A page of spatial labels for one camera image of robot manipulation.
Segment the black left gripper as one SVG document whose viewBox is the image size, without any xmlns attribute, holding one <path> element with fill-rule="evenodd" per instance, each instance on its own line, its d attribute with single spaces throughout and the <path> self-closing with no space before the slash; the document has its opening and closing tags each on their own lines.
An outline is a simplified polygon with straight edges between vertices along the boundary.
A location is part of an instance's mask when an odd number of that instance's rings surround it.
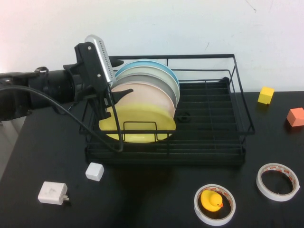
<svg viewBox="0 0 304 228">
<path fill-rule="evenodd" d="M 74 83 L 74 100 L 79 102 L 87 99 L 96 116 L 100 119 L 111 117 L 106 110 L 117 104 L 133 89 L 109 92 L 97 49 L 91 42 L 79 43 L 75 46 L 76 63 L 64 65 L 64 69 L 71 75 Z M 121 66 L 124 61 L 112 59 L 112 67 Z"/>
</svg>

